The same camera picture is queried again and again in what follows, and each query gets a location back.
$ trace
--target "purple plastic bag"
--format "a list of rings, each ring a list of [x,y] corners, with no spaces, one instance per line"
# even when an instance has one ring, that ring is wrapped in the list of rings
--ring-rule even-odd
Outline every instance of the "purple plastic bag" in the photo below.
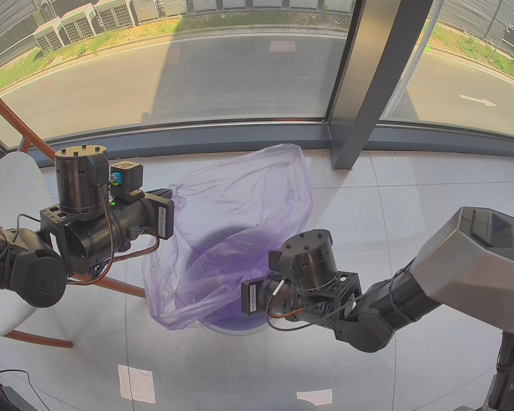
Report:
[[[310,216],[301,148],[267,147],[196,170],[170,188],[174,235],[143,263],[150,315],[171,330],[240,316],[241,282],[265,275],[268,252]]]

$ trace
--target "grass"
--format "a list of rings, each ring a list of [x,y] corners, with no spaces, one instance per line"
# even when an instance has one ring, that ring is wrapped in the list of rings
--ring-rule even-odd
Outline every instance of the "grass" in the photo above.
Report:
[[[424,34],[427,24],[428,21],[423,26],[421,37],[422,34]],[[484,44],[471,35],[454,32],[451,29],[436,24],[432,30],[432,35],[430,36],[427,46],[471,58],[494,69],[496,68],[514,78],[514,59],[508,58],[499,52],[491,59],[491,55],[493,55],[494,51],[493,47]]]
[[[291,13],[287,11],[234,12],[225,14],[206,14],[196,17],[161,19],[155,23],[130,27],[117,31],[99,34],[93,38],[68,45],[55,52],[43,55],[40,49],[30,51],[24,58],[0,69],[0,90],[12,85],[20,79],[46,68],[55,59],[67,60],[81,57],[91,52],[97,54],[100,49],[113,45],[121,45],[138,39],[148,39],[180,33],[190,30],[251,25],[290,25],[290,26],[330,26],[348,31],[349,17],[332,17],[329,12],[322,14]]]

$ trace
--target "white chair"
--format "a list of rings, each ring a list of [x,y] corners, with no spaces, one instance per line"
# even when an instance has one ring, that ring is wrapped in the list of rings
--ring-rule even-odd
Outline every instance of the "white chair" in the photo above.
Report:
[[[39,211],[51,204],[44,177],[32,157],[22,152],[11,152],[0,160],[0,225],[3,228],[15,227],[19,213],[39,218]],[[21,226],[39,228],[38,223],[26,218],[21,219]],[[16,331],[15,328],[35,310],[15,292],[0,289],[0,337],[54,347],[72,347],[67,340]]]

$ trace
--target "white paper on floor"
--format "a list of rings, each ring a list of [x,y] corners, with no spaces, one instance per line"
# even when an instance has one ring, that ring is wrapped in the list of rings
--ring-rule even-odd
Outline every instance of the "white paper on floor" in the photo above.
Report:
[[[307,401],[315,406],[328,405],[333,403],[333,391],[329,390],[317,390],[317,391],[302,391],[297,393],[297,399]]]
[[[152,372],[118,365],[118,377],[120,378],[120,395],[123,398],[156,403]]]

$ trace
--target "tiled floor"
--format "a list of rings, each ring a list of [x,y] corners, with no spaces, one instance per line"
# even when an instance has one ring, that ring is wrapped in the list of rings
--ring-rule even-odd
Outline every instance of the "tiled floor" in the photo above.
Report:
[[[150,190],[234,156],[137,161]],[[514,159],[365,152],[352,171],[333,172],[326,151],[306,151],[305,157],[314,196],[308,228],[332,232],[338,268],[358,272],[363,289],[407,264],[462,205],[514,216]],[[56,199],[54,169],[43,172]],[[140,265],[137,259],[119,263],[112,276],[142,285]],[[150,318],[142,299],[76,287],[20,330],[75,344],[59,350],[0,338],[0,368],[29,371],[53,411],[295,411],[314,408],[298,401],[297,392],[329,388],[333,403],[320,406],[324,410],[479,407],[500,345],[500,331],[445,306],[368,354],[319,327],[294,333],[267,329],[247,337],[206,328],[168,331]],[[119,364],[152,372],[156,404],[121,397]],[[44,409],[17,374],[3,375],[4,382]]]

